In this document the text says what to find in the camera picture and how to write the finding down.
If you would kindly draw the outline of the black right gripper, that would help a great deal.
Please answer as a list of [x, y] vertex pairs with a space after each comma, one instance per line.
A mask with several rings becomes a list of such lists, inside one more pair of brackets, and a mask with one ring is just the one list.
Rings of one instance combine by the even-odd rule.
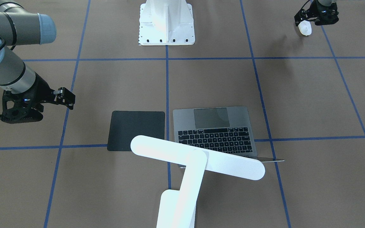
[[37, 73], [35, 82], [29, 90], [22, 93], [21, 107], [31, 107], [31, 113], [43, 113], [45, 103], [64, 105], [69, 110], [74, 109], [76, 96], [67, 88], [61, 87], [54, 91]]

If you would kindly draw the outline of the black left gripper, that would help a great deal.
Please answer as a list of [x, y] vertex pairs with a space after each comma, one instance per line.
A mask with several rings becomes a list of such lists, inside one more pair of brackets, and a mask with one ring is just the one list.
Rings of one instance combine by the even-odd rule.
[[295, 14], [295, 26], [298, 27], [303, 21], [314, 22], [316, 26], [333, 25], [339, 21], [338, 14], [336, 2], [312, 2], [309, 10], [300, 9]]

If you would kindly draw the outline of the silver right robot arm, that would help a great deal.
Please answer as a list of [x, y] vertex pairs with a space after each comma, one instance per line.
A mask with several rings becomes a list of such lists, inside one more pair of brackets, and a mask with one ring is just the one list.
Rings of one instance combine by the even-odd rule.
[[44, 45], [55, 41], [53, 19], [27, 11], [15, 0], [0, 0], [0, 88], [4, 90], [3, 108], [12, 102], [17, 112], [29, 109], [43, 112], [43, 103], [63, 105], [72, 110], [75, 95], [62, 87], [51, 89], [32, 68], [14, 53], [21, 45]]

